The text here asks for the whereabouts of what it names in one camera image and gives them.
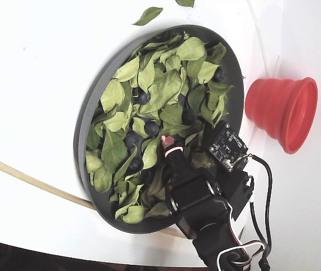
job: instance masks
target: pile of leaves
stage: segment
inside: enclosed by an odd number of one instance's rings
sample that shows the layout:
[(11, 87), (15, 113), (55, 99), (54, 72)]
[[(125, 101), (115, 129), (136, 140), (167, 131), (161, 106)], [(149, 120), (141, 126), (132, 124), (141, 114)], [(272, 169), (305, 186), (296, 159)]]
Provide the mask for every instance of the pile of leaves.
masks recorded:
[(162, 135), (183, 141), (195, 168), (214, 162), (200, 146), (204, 125), (227, 114), (230, 84), (222, 82), (221, 44), (203, 43), (187, 33), (165, 32), (135, 50), (115, 72), (95, 110), (87, 136), (86, 165), (91, 184), (112, 188), (116, 219), (138, 223), (164, 217), (165, 163)]

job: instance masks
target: dark gray bowl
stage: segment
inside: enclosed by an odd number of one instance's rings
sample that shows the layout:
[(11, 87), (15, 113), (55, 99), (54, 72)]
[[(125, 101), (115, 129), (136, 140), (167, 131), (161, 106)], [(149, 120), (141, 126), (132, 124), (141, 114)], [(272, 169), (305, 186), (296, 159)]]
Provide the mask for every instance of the dark gray bowl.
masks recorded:
[(229, 115), (225, 116), (224, 120), (226, 120), (232, 126), (233, 130), (238, 133), (243, 116), (244, 89), (243, 77), (239, 63), (228, 43), (220, 35), (208, 28), (200, 27), (198, 25), (180, 25), (139, 37), (133, 42), (127, 44), (105, 65), (105, 67), (99, 72), (98, 76), (94, 80), (94, 83), (86, 94), (85, 100), (81, 107), (74, 135), (74, 156), (78, 174), (80, 175), (84, 188), (92, 203), (96, 207), (96, 210), (99, 212), (102, 218), (106, 220), (106, 222), (115, 228), (128, 233), (151, 233), (167, 228), (174, 223), (174, 220), (172, 217), (146, 218), (141, 223), (134, 225), (115, 220), (114, 213), (116, 203), (108, 202), (111, 191), (100, 194), (90, 184), (90, 177), (86, 171), (85, 164), (86, 138), (96, 104), (115, 71), (141, 44), (146, 42), (151, 37), (166, 31), (186, 31), (191, 36), (200, 38), (203, 42), (221, 42), (226, 47), (227, 53), (222, 59), (221, 64), (226, 74), (225, 82), (233, 84), (234, 89), (230, 90), (227, 95), (228, 103), (226, 104), (226, 109), (228, 110)]

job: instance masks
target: wire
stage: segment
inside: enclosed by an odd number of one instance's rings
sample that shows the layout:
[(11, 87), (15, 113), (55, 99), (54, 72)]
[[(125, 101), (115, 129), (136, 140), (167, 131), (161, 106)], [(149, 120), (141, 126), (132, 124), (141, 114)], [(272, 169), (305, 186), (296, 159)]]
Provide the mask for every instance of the wire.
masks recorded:
[[(247, 261), (245, 261), (245, 262), (234, 262), (234, 261), (232, 261), (232, 263), (235, 264), (235, 265), (238, 265), (238, 266), (246, 266), (246, 265), (249, 265), (248, 268), (245, 270), (245, 271), (247, 271), (247, 270), (250, 270), (250, 262), (252, 261), (253, 257), (255, 257), (256, 255), (258, 255), (259, 253), (261, 253), (261, 252), (265, 249), (266, 246), (264, 245), (263, 242), (261, 242), (261, 241), (259, 241), (259, 240), (253, 240), (253, 241), (250, 241), (250, 242), (248, 242), (248, 243), (246, 243), (246, 244), (242, 244), (242, 243), (241, 243), (241, 241), (239, 240), (238, 236), (235, 234), (235, 231), (234, 231), (234, 229), (233, 229), (233, 227), (232, 227), (232, 223), (231, 223), (232, 213), (233, 213), (233, 207), (232, 207), (232, 205), (230, 205), (229, 202), (227, 202), (227, 204), (228, 204), (229, 209), (230, 209), (230, 211), (229, 211), (229, 216), (228, 216), (229, 228), (230, 228), (230, 230), (231, 230), (231, 232), (232, 232), (232, 235), (233, 235), (234, 239), (236, 239), (236, 241), (237, 241), (237, 243), (238, 243), (238, 246), (235, 246), (235, 247), (230, 248), (230, 249), (228, 248), (228, 249), (223, 250), (223, 251), (221, 251), (221, 252), (219, 253), (220, 255), (218, 255), (219, 257), (217, 258), (218, 270), (221, 271), (221, 269), (220, 269), (220, 264), (219, 264), (219, 259), (220, 259), (221, 255), (222, 255), (223, 253), (228, 252), (227, 250), (230, 250), (230, 251), (231, 251), (231, 250), (234, 250), (234, 249), (238, 249), (238, 248), (239, 248), (239, 249), (242, 249), (242, 250), (243, 250), (243, 252), (247, 255), (247, 257), (248, 257), (249, 259), (248, 259)], [(253, 245), (255, 245), (255, 244), (261, 244), (261, 247), (259, 248), (259, 250), (256, 251), (256, 253), (254, 253), (254, 254), (252, 255), (252, 257), (249, 257), (248, 253), (247, 253), (246, 250), (245, 250), (245, 247), (243, 247), (243, 246), (245, 246), (245, 245), (250, 245), (250, 244), (253, 244)]]
[[(272, 194), (272, 185), (273, 185), (273, 177), (272, 177), (272, 171), (263, 159), (259, 158), (258, 156), (252, 155), (251, 158), (259, 163), (261, 163), (267, 170), (268, 174), (268, 191), (267, 191), (267, 199), (266, 199), (266, 211), (265, 211), (265, 224), (266, 224), (266, 235), (267, 235), (267, 246), (263, 252), (262, 258), (266, 260), (268, 255), (271, 253), (272, 250), (272, 237), (271, 237), (271, 230), (270, 230), (270, 225), (269, 225), (269, 207), (270, 207), (270, 202), (271, 202), (271, 194)], [(256, 228), (257, 234), (259, 238), (264, 240), (264, 237), (258, 227), (257, 221), (256, 221), (256, 216), (254, 213), (254, 204), (251, 203), (250, 205), (251, 211), (253, 209), (253, 215), (252, 215), (252, 220), (254, 223), (254, 228)]]
[[(245, 261), (245, 262), (232, 261), (233, 264), (235, 264), (237, 266), (246, 266), (246, 265), (248, 265), (248, 267), (247, 267), (247, 269), (245, 271), (250, 271), (250, 268), (251, 268), (250, 262), (252, 261), (252, 259), (256, 255), (258, 255), (259, 253), (261, 253), (263, 251), (262, 259), (259, 261), (259, 266), (260, 266), (262, 271), (263, 270), (270, 270), (270, 267), (269, 267), (269, 264), (268, 264), (268, 261), (267, 261), (267, 257), (268, 257), (268, 255), (270, 254), (270, 252), (272, 250), (272, 239), (271, 239), (271, 231), (270, 231), (270, 224), (269, 224), (269, 209), (270, 209), (272, 183), (273, 183), (272, 172), (271, 172), (271, 169), (270, 169), (269, 165), (267, 164), (267, 162), (265, 162), (263, 159), (259, 158), (258, 156), (255, 156), (253, 154), (242, 155), (241, 157), (239, 157), (234, 162), (233, 166), (235, 164), (237, 164), (241, 159), (246, 158), (246, 157), (250, 157), (253, 160), (261, 163), (267, 170), (267, 174), (268, 174), (268, 190), (267, 190), (267, 199), (266, 199), (266, 208), (265, 208), (265, 224), (266, 224), (266, 238), (267, 238), (267, 240), (265, 239), (265, 237), (263, 236), (263, 234), (260, 231), (260, 228), (258, 226), (257, 219), (256, 219), (256, 214), (255, 214), (255, 211), (254, 211), (254, 203), (253, 203), (253, 201), (251, 201), (251, 203), (250, 203), (250, 214), (252, 216), (253, 225), (254, 225), (254, 228), (256, 230), (256, 233), (257, 233), (258, 237), (260, 238), (260, 241), (253, 240), (253, 241), (250, 241), (248, 243), (241, 244), (241, 241), (239, 240), (239, 238), (234, 233), (234, 229), (233, 229), (232, 224), (231, 224), (233, 208), (228, 203), (229, 208), (230, 208), (229, 221), (228, 222), (229, 222), (229, 225), (230, 225), (231, 232), (232, 232), (234, 238), (236, 239), (236, 241), (237, 241), (237, 243), (239, 245), (235, 246), (235, 247), (228, 248), (226, 250), (223, 250), (218, 254), (218, 256), (217, 256), (218, 271), (222, 271), (222, 269), (220, 267), (220, 262), (219, 262), (221, 256), (226, 252), (229, 252), (229, 251), (232, 251), (232, 250), (236, 250), (236, 249), (242, 249), (244, 251), (244, 253), (248, 256), (249, 259), (247, 261)], [(250, 246), (255, 246), (257, 244), (259, 244), (261, 247), (251, 257), (249, 257), (249, 255), (246, 252), (245, 248), (250, 247)]]
[(226, 250), (223, 250), (221, 252), (219, 252), (218, 256), (217, 256), (217, 267), (218, 267), (218, 271), (222, 271), (221, 269), (221, 266), (220, 266), (220, 263), (219, 263), (219, 260), (221, 258), (221, 256), (226, 253), (226, 252), (229, 252), (229, 251), (232, 251), (232, 250), (237, 250), (239, 248), (247, 248), (247, 247), (252, 247), (252, 246), (256, 246), (256, 245), (260, 245), (263, 249), (265, 249), (265, 245), (260, 242), (260, 241), (250, 241), (248, 243), (245, 243), (245, 244), (242, 244), (241, 246), (236, 246), (236, 247), (230, 247), (230, 248), (227, 248)]

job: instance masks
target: electronic component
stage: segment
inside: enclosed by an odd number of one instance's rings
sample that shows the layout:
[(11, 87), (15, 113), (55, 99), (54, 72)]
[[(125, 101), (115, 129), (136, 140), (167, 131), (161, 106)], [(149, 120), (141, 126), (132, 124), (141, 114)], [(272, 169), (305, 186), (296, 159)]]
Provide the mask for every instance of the electronic component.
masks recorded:
[(242, 170), (248, 162), (247, 157), (242, 158), (248, 151), (247, 146), (225, 121), (219, 122), (211, 133), (207, 134), (204, 148), (228, 172), (236, 168)]
[(254, 182), (251, 182), (247, 172), (234, 169), (231, 174), (218, 173), (218, 184), (229, 204), (233, 207), (232, 217), (238, 216), (253, 194)]

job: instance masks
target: circuit board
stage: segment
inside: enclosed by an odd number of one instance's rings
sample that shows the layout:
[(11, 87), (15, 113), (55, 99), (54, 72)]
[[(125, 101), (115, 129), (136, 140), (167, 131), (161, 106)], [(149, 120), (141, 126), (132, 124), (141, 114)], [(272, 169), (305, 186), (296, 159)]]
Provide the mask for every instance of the circuit board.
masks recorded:
[[(234, 163), (241, 155), (247, 153), (248, 148), (225, 121), (220, 122), (217, 125), (217, 128), (215, 137), (208, 139), (205, 147), (207, 152), (210, 153), (216, 161), (218, 161), (228, 172), (231, 172)], [(237, 168), (243, 169), (247, 161), (247, 158), (239, 161), (239, 163), (237, 163)]]

